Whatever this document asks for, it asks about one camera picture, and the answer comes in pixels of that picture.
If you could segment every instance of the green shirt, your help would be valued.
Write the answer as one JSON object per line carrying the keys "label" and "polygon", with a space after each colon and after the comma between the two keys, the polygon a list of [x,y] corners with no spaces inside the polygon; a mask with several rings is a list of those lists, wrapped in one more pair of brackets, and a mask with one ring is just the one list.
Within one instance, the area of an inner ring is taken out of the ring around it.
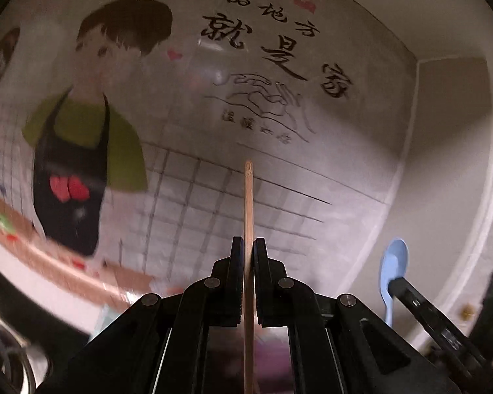
{"label": "green shirt", "polygon": [[[22,129],[29,145],[36,146],[49,114],[62,95],[45,99]],[[104,105],[77,102],[67,98],[55,120],[55,134],[68,142],[94,149],[104,126]],[[108,142],[108,186],[127,192],[148,188],[146,167],[137,132],[122,115],[110,108]]]}

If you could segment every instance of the pink heart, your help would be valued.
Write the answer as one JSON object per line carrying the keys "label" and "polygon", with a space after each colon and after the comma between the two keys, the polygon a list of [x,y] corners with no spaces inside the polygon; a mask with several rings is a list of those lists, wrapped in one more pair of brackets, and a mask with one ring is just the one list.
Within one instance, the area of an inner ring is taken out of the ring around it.
{"label": "pink heart", "polygon": [[51,176],[49,178],[49,186],[59,202],[65,203],[69,201],[70,195],[67,176]]}
{"label": "pink heart", "polygon": [[302,9],[309,10],[313,14],[316,11],[316,5],[313,2],[309,1],[309,0],[307,0],[307,1],[294,0],[294,4],[296,6],[301,7]]}
{"label": "pink heart", "polygon": [[182,54],[177,53],[174,49],[168,49],[166,54],[168,55],[171,61],[182,58]]}
{"label": "pink heart", "polygon": [[70,176],[68,181],[69,194],[73,200],[86,201],[89,198],[89,189],[77,176]]}

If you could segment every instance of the tile pattern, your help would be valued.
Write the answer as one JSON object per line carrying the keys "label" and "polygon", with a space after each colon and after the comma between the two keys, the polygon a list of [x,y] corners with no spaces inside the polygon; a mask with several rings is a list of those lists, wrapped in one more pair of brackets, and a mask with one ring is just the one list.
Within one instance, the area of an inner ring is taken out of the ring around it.
{"label": "tile pattern", "polygon": [[[21,126],[25,115],[0,109],[0,196],[30,219],[30,187],[22,188]],[[188,283],[209,273],[230,252],[231,238],[243,233],[243,175],[212,162],[142,143],[148,191],[139,201],[130,232],[119,242],[119,262],[173,283]],[[28,171],[32,180],[32,171]],[[105,194],[103,216],[112,202]],[[255,179],[255,235],[272,255],[298,270],[320,235],[329,203]]]}

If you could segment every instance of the white wall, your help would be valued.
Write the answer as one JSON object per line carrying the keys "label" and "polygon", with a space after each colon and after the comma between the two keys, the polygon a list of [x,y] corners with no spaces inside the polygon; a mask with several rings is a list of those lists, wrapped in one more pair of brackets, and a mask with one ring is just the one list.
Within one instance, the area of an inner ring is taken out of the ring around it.
{"label": "white wall", "polygon": [[485,0],[355,0],[418,59],[483,55],[493,93],[493,11]]}
{"label": "white wall", "polygon": [[[482,251],[482,247],[493,218],[493,12],[485,0],[355,1],[363,5],[377,19],[383,22],[419,60],[427,61],[453,56],[481,56],[485,58],[487,63],[487,75],[489,76],[489,89],[491,91],[491,116],[483,122],[473,123],[468,128],[463,125],[461,134],[456,137],[452,137],[450,132],[448,139],[441,141],[442,143],[435,148],[431,157],[436,164],[445,155],[450,157],[452,150],[458,152],[463,147],[464,150],[470,150],[478,158],[482,158],[482,161],[479,161],[471,159],[471,156],[462,155],[463,161],[461,164],[464,168],[468,167],[468,162],[471,162],[473,167],[483,171],[479,172],[478,176],[472,176],[469,181],[462,179],[459,176],[459,172],[454,175],[449,172],[446,175],[448,182],[456,182],[456,187],[462,188],[463,196],[461,199],[470,202],[469,211],[465,213],[459,211],[458,197],[454,195],[456,189],[450,192],[448,190],[449,184],[446,184],[444,180],[445,174],[436,173],[437,177],[442,176],[442,178],[440,179],[440,185],[432,184],[434,187],[431,190],[432,197],[438,196],[439,200],[443,200],[445,203],[430,202],[428,205],[437,208],[438,205],[445,204],[445,206],[450,206],[448,209],[457,205],[456,213],[453,215],[452,220],[447,221],[448,226],[455,231],[453,236],[455,241],[453,242],[448,238],[446,245],[440,244],[440,249],[434,252],[434,259],[426,255],[427,250],[431,250],[430,247],[425,247],[423,250],[419,250],[418,246],[411,247],[411,267],[408,273],[410,281],[415,280],[418,283],[422,283],[417,287],[421,287],[422,293],[428,294],[430,299],[434,299],[435,305],[441,307],[444,312],[451,311],[453,306],[453,309],[456,310],[458,306],[456,301],[466,283],[478,285],[473,280],[478,272],[474,268],[480,253],[486,252],[485,249]],[[471,72],[471,75],[474,78],[479,78],[478,72]],[[475,88],[478,86],[475,79],[469,82],[469,85]],[[463,114],[460,106],[442,107],[442,111],[449,110],[454,113],[457,122],[461,124],[460,118]],[[396,197],[399,201],[406,198],[402,197],[402,194],[413,186],[409,185],[410,180],[407,170],[409,170],[409,167],[406,168],[405,177],[402,179]],[[409,199],[415,201],[419,197],[423,197],[424,193],[427,192],[429,192],[427,185],[419,184],[417,189],[411,191],[413,196],[409,197]],[[475,205],[478,207],[476,214],[473,215],[472,212]],[[383,252],[383,247],[387,243],[385,237],[394,231],[393,224],[398,224],[397,230],[405,227],[404,218],[408,216],[405,211],[401,211],[398,208],[395,209],[396,206],[402,207],[400,202],[393,205],[381,237],[371,251],[363,271],[357,276],[353,288],[349,289],[357,294],[363,293],[363,295],[369,296],[371,306],[379,306],[379,301],[376,298],[376,295],[378,295],[376,279],[380,256]],[[433,211],[436,213],[428,212],[427,219],[420,221],[426,224],[426,228],[431,223],[445,220],[440,218],[440,214],[435,208]],[[464,230],[463,237],[457,235],[458,227]],[[431,230],[432,234],[429,231],[424,231],[428,235],[426,238],[427,246],[433,240],[431,235],[435,235],[439,231],[439,226],[435,226],[434,230]],[[429,271],[427,263],[431,260],[436,261],[439,265],[437,271]],[[413,267],[413,264],[420,262],[426,263]],[[469,279],[471,271],[473,271],[473,276]],[[436,283],[427,283],[427,280],[436,280]],[[441,290],[438,298],[436,298],[439,289]],[[397,323],[404,334],[411,324],[408,320],[404,325],[401,322]],[[419,332],[418,328],[416,332],[412,332],[409,336],[409,340],[415,346],[421,345],[422,342]]]}
{"label": "white wall", "polygon": [[[392,238],[401,237],[408,244],[406,278],[429,300],[453,280],[482,207],[491,130],[483,59],[420,65],[416,123],[404,176],[374,249],[351,287],[351,293],[379,315],[383,302],[377,268]],[[406,308],[396,305],[394,328],[407,335],[414,321]]]}

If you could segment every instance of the black apron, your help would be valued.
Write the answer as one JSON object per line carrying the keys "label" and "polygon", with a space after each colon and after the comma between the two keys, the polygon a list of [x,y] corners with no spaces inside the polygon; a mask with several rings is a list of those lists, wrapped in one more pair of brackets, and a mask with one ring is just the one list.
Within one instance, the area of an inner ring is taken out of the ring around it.
{"label": "black apron", "polygon": [[[103,131],[94,149],[75,145],[55,134],[55,120],[67,92],[49,114],[35,147],[33,205],[46,237],[83,256],[95,253],[99,240],[100,206],[107,185],[110,109],[106,97]],[[62,202],[50,186],[52,176],[76,176],[89,198]]]}

